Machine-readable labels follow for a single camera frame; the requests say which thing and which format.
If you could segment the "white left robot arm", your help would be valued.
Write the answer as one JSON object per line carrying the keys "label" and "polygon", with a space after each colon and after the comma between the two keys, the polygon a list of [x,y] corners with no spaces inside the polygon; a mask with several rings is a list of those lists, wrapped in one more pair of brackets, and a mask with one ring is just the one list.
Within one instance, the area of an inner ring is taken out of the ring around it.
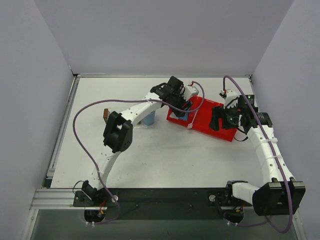
{"label": "white left robot arm", "polygon": [[84,181],[81,191],[84,193],[84,199],[92,206],[101,203],[105,197],[102,189],[106,189],[106,180],[118,158],[126,151],[133,142],[133,129],[138,122],[145,119],[148,115],[160,109],[164,105],[169,106],[176,117],[183,117],[186,113],[192,112],[192,102],[190,99],[198,95],[199,91],[193,84],[184,85],[178,78],[171,76],[168,82],[153,86],[149,93],[142,100],[135,100],[135,105],[121,112],[113,111],[109,114],[105,129],[103,132],[103,145],[107,147],[106,161],[101,165],[94,160],[88,150],[80,141],[76,132],[77,117],[85,109],[100,104],[110,102],[110,99],[93,102],[80,109],[74,116],[72,122],[73,134],[82,149],[92,160],[96,173],[97,187],[92,187],[88,180]]}

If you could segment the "blue plastic cup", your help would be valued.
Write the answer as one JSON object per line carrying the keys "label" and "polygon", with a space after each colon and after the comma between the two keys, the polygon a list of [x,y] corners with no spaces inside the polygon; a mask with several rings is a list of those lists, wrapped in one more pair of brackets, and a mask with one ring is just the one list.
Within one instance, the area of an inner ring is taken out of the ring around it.
{"label": "blue plastic cup", "polygon": [[152,126],[155,123],[155,115],[156,115],[156,112],[152,111],[150,114],[148,114],[146,117],[142,119],[142,123],[145,126],[149,126],[149,127]]}

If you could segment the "brown wooden block stand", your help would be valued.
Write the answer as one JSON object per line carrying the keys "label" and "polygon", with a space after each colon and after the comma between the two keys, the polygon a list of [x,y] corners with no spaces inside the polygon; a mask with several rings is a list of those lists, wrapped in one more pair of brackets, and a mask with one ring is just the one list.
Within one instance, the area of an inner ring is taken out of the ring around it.
{"label": "brown wooden block stand", "polygon": [[109,111],[108,108],[105,108],[105,109],[103,110],[103,116],[102,116],[102,118],[103,118],[103,120],[104,120],[105,123],[108,122],[109,116],[110,116],[110,111]]}

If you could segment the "blue toothpaste tube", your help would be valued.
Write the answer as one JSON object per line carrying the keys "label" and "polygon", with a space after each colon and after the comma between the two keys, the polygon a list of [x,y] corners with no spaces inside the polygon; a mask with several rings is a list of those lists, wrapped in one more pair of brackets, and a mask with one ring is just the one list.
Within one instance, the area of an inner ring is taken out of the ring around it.
{"label": "blue toothpaste tube", "polygon": [[179,119],[179,120],[182,120],[182,121],[187,121],[187,120],[188,120],[188,116],[189,116],[189,114],[188,114],[188,113],[185,113],[184,116],[181,116],[181,117],[179,117],[178,119]]}

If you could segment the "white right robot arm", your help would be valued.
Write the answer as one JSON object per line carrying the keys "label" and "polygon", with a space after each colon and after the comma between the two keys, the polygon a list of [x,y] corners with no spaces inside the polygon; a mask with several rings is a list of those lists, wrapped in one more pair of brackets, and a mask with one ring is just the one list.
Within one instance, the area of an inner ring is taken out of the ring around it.
{"label": "white right robot arm", "polygon": [[242,96],[228,89],[220,96],[225,102],[212,108],[209,127],[214,131],[242,127],[262,171],[261,187],[246,181],[229,181],[231,196],[252,205],[259,216],[295,214],[306,187],[295,179],[285,164],[269,115],[259,112],[253,94]]}

